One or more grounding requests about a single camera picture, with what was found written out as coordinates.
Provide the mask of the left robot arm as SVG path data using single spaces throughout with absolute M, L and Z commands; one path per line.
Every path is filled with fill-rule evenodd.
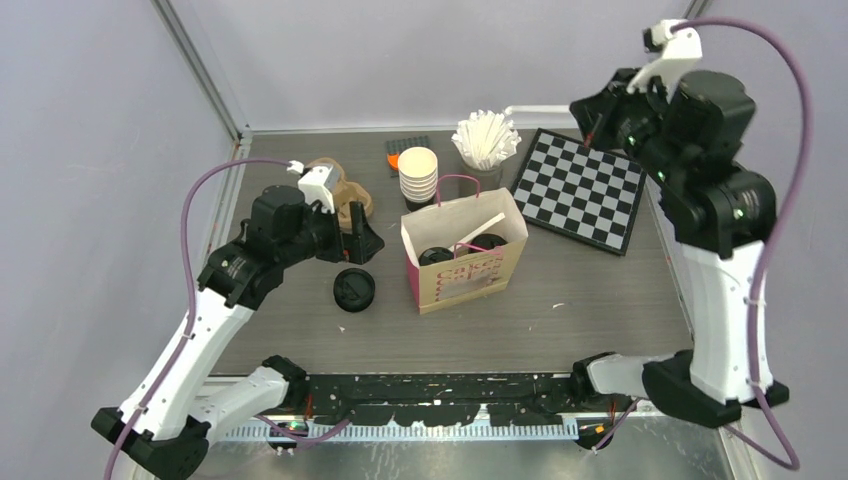
M 92 428 L 155 478 L 187 479 L 214 443 L 248 419 L 272 408 L 298 412 L 307 374 L 279 355 L 207 400 L 197 394 L 286 269 L 309 259 L 363 265 L 383 248 L 362 203 L 350 202 L 349 216 L 345 232 L 336 213 L 298 188 L 266 188 L 238 236 L 189 282 L 189 309 L 147 377 L 120 406 L 100 409 Z

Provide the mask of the white paper-wrapped straws bundle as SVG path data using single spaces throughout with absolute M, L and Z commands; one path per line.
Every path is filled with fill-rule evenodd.
M 517 153 L 522 138 L 505 113 L 478 110 L 458 122 L 451 141 L 468 167 L 490 171 Z

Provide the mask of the black white checkerboard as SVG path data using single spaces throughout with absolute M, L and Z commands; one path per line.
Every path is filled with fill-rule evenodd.
M 620 154 L 539 129 L 510 192 L 527 223 L 624 256 L 646 179 L 637 163 Z

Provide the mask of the stack of paper cups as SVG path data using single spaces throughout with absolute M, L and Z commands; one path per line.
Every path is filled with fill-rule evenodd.
M 399 186 L 409 212 L 431 205 L 436 195 L 438 158 L 427 147 L 403 151 L 397 162 Z

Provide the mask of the paper straw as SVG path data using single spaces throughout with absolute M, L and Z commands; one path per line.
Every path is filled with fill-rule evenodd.
M 570 115 L 570 106 L 565 105 L 510 105 L 504 108 L 505 115 L 541 114 Z
M 462 237 L 458 242 L 456 242 L 453 246 L 451 246 L 449 248 L 449 251 L 451 253 L 454 253 L 458 246 L 468 244 L 475 237 L 477 237 L 480 234 L 485 233 L 488 229 L 490 229 L 491 227 L 498 224 L 499 222 L 501 222 L 504 219 L 505 219 L 505 214 L 504 213 L 498 213 L 497 215 L 493 216 L 491 219 L 484 222 L 481 226 L 472 230 L 470 233 L 468 233 L 467 235 Z

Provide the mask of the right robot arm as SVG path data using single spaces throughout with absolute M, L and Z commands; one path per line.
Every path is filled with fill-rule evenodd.
M 650 400 L 664 414 L 708 428 L 755 407 L 749 351 L 762 348 L 750 290 L 777 220 L 776 194 L 735 159 L 756 105 L 735 77 L 685 74 L 668 92 L 659 78 L 629 92 L 633 68 L 618 69 L 596 95 L 571 105 L 587 146 L 620 150 L 660 189 L 660 207 L 688 264 L 693 345 L 659 356 L 603 352 L 573 366 L 571 397 L 596 410 L 610 395 Z

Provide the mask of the yellow pink paper bag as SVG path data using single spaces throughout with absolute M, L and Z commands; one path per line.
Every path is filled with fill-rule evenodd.
M 455 259 L 421 267 L 419 255 L 427 248 L 450 248 L 462 237 L 498 213 L 505 219 L 485 233 L 508 243 L 484 251 L 470 244 L 458 246 Z M 400 235 L 406 254 L 411 291 L 420 314 L 428 314 L 507 288 L 528 240 L 528 229 L 512 193 L 506 188 L 473 196 L 443 200 L 401 217 Z

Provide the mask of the stack of black cup lids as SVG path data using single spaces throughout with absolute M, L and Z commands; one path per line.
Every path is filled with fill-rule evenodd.
M 347 268 L 334 279 L 332 293 L 339 308 L 349 313 L 358 313 L 372 304 L 376 283 L 367 271 Z

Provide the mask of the orange curved toy piece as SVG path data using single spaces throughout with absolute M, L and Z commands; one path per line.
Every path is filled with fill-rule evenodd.
M 387 156 L 387 162 L 393 173 L 398 172 L 399 154 L 390 154 Z

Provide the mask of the brown pulp cup carrier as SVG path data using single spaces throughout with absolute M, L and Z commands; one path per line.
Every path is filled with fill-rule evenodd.
M 331 159 L 343 171 L 343 180 L 334 191 L 334 200 L 336 202 L 335 213 L 337 214 L 341 229 L 346 233 L 351 233 L 350 203 L 352 201 L 362 202 L 365 206 L 366 217 L 367 219 L 370 219 L 374 213 L 373 198 L 360 183 L 354 182 L 348 178 L 343 167 L 335 159 L 330 157 L 322 157 L 318 159 Z

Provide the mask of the small dark mat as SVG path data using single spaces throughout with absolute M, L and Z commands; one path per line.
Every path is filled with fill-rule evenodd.
M 430 147 L 430 139 L 427 135 L 406 137 L 385 142 L 386 154 L 388 156 L 397 156 L 405 150 L 413 147 Z

